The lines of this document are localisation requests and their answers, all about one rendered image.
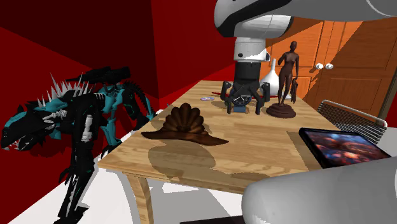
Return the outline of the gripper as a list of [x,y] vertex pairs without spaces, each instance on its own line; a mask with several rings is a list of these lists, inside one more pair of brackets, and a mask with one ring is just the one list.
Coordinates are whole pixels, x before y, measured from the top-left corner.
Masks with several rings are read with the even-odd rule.
[[[228,114],[231,113],[233,104],[245,105],[254,97],[256,99],[255,113],[259,115],[264,103],[270,100],[270,83],[264,82],[261,87],[259,86],[260,68],[260,62],[235,63],[233,87],[230,82],[224,81],[220,95]],[[257,93],[259,87],[262,89],[262,96]],[[229,95],[226,95],[229,88],[231,88]]]

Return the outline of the white long-necked vase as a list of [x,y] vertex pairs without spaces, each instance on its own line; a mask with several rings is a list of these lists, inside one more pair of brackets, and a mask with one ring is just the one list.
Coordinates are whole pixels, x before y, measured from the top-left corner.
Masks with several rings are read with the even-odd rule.
[[293,65],[295,63],[295,60],[298,58],[298,55],[295,55],[295,58],[293,59],[290,57],[290,59],[287,59],[286,54],[283,54],[280,62],[284,61],[284,65],[281,68],[281,73],[280,76],[278,76],[275,73],[275,62],[276,60],[273,59],[272,61],[272,68],[268,75],[264,77],[264,79],[261,80],[260,86],[264,82],[270,83],[270,95],[276,95],[278,98],[279,104],[284,104],[284,100],[286,99],[291,83],[292,83],[292,69]]

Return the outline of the brown standing woman statue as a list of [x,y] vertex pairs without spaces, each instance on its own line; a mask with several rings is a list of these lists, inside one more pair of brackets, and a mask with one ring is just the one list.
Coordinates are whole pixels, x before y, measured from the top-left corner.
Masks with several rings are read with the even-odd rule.
[[297,42],[292,41],[290,50],[282,54],[278,60],[281,65],[284,62],[279,72],[279,89],[277,92],[278,103],[272,104],[267,108],[267,114],[277,118],[294,118],[295,111],[290,105],[284,103],[288,93],[291,94],[291,102],[296,102],[296,90],[298,87],[297,78],[299,72],[299,55],[295,52]]

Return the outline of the wooden table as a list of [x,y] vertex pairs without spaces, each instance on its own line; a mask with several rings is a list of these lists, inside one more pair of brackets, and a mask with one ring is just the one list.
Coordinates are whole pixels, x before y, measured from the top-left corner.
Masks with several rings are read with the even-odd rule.
[[155,224],[149,179],[223,192],[243,193],[248,184],[264,178],[307,172],[319,168],[299,136],[299,129],[334,129],[334,125],[305,101],[298,99],[296,116],[276,118],[255,113],[226,112],[223,101],[201,101],[221,88],[218,81],[200,81],[175,100],[198,108],[213,137],[228,141],[217,146],[180,140],[152,140],[136,132],[98,163],[99,167],[126,175],[136,196],[142,224]]

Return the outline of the brown ribbed hat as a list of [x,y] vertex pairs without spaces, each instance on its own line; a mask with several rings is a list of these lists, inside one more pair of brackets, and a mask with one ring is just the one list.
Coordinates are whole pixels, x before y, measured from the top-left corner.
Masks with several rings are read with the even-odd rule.
[[204,118],[200,115],[199,108],[192,108],[187,102],[180,107],[172,108],[160,130],[141,132],[141,134],[148,139],[177,139],[206,146],[228,143],[225,139],[209,135],[205,130]]

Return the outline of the metal chair with dark slats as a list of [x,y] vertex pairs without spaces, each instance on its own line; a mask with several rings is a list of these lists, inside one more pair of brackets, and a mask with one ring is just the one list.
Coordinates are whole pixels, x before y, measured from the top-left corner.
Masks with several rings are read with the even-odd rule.
[[323,100],[317,112],[340,130],[357,132],[374,144],[387,130],[385,120],[329,100]]

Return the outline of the black tablet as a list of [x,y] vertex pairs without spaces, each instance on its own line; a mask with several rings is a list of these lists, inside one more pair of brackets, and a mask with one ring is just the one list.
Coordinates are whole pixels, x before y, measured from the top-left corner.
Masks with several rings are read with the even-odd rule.
[[302,127],[298,133],[323,169],[390,157],[355,132]]

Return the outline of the black teal dinosaur robot figure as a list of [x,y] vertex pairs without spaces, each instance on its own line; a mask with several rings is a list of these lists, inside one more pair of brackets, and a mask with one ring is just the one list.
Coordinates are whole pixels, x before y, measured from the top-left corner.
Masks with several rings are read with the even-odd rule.
[[86,208],[78,205],[95,171],[92,149],[102,130],[108,145],[103,152],[111,152],[121,144],[115,136],[115,111],[125,107],[136,121],[138,130],[156,113],[141,88],[129,82],[128,67],[93,69],[79,77],[54,83],[48,99],[30,101],[19,106],[2,129],[1,147],[16,145],[19,151],[43,144],[47,136],[59,139],[71,135],[71,162],[59,179],[68,186],[66,196],[54,224],[77,224]]

